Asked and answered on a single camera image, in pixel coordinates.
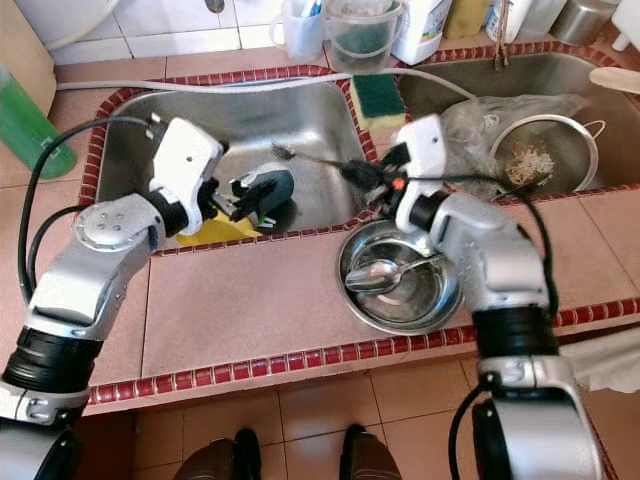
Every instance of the white towel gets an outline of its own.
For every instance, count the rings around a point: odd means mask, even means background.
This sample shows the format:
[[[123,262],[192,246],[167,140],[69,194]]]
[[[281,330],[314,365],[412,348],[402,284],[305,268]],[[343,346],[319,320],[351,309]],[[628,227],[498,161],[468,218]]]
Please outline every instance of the white towel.
[[[565,345],[560,352],[571,362],[578,384],[590,391],[640,390],[640,328]]]

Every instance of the stainless steel sink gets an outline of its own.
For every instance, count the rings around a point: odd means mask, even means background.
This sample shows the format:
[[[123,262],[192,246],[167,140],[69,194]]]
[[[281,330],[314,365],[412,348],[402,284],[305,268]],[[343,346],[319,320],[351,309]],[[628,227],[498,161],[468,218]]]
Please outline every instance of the stainless steel sink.
[[[220,193],[231,195],[228,182],[266,162],[277,160],[272,142],[333,162],[364,160],[351,114],[342,92],[333,85],[311,85],[269,93],[197,94],[149,93],[124,105],[116,115],[148,117],[152,112],[169,120],[191,120],[219,140],[229,143],[214,176]],[[113,200],[132,191],[146,192],[153,175],[153,147],[139,131],[112,126],[106,138],[97,200]],[[281,233],[342,224],[365,206],[362,195],[337,169],[293,159],[287,161],[295,178],[291,201],[270,217]]]
[[[587,189],[640,182],[640,111],[625,94],[594,85],[589,72],[596,68],[580,58],[561,53],[515,56],[500,73],[493,59],[461,60],[420,67],[455,82],[477,96],[512,97],[524,94],[577,93],[591,100],[578,113],[582,122],[606,120],[598,137],[600,162]],[[414,119],[442,113],[463,97],[415,77],[403,77],[400,93]]]

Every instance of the tiled countertop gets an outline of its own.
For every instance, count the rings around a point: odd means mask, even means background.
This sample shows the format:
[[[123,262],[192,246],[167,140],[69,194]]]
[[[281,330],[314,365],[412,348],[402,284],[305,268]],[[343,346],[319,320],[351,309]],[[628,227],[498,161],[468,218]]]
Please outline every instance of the tiled countertop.
[[[486,37],[479,35],[443,42],[443,48],[470,48],[486,42]],[[640,59],[618,56],[616,60],[631,68],[640,67]],[[66,66],[57,75],[59,82],[141,80],[284,65],[290,62],[281,51],[264,48]],[[327,66],[326,59],[319,65]],[[112,92],[61,92],[50,118],[59,130],[88,120]],[[372,135],[380,153],[388,147],[389,136],[390,132]],[[78,154],[78,165],[65,177],[38,187],[32,233],[48,215],[77,201],[87,143],[88,135],[74,139],[71,145]],[[16,272],[16,239],[28,179],[27,169],[0,145],[0,365],[13,351],[24,321]],[[640,297],[640,256],[636,253],[640,225],[631,214],[639,206],[640,190],[540,204],[554,244],[555,276],[563,309]],[[532,226],[523,208],[505,208],[526,227]],[[65,218],[47,234],[38,257],[39,272],[68,240],[70,224],[71,217]],[[347,235],[331,233],[153,257],[149,266],[131,281],[92,377],[93,385],[119,383],[120,387],[96,390],[92,401],[96,401],[97,394],[102,400],[109,397],[114,401],[98,402],[87,412],[166,403],[474,348],[468,338],[466,343],[460,340],[469,334],[469,329],[455,328],[470,324],[465,310],[447,325],[450,332],[426,339],[387,340],[388,335],[358,320],[340,298],[334,274],[337,252]],[[633,301],[616,305],[625,313],[640,311]],[[589,317],[587,323],[563,327],[558,332],[640,321],[640,315],[626,315],[589,322],[599,312],[600,307],[588,314],[582,312]],[[447,347],[450,336],[458,341],[451,341],[454,346]],[[340,345],[349,348],[327,348]],[[333,361],[332,355],[337,355],[338,361]],[[295,362],[301,362],[302,368],[298,369]],[[210,368],[214,365],[226,368]],[[286,375],[271,375],[280,368]],[[127,382],[145,377],[157,378]],[[236,382],[240,386],[229,382],[245,378]]]

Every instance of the toothbrush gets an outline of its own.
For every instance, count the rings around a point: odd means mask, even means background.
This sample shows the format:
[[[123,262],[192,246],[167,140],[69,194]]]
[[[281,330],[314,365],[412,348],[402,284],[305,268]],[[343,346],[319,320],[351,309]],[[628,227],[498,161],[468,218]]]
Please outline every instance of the toothbrush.
[[[316,8],[316,0],[308,0],[307,3],[302,7],[302,13],[300,16],[302,18],[311,17],[313,14],[313,10]]]
[[[313,9],[311,10],[311,15],[309,15],[310,17],[314,17],[316,15],[318,15],[320,13],[320,10],[322,10],[322,0],[316,0],[315,3],[313,4]]]

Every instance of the sponge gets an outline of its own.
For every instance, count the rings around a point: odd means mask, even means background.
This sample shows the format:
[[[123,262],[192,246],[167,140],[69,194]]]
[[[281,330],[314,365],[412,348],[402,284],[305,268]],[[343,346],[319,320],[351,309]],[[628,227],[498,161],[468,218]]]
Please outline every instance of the sponge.
[[[354,75],[349,93],[363,130],[405,124],[404,103],[392,75]]]

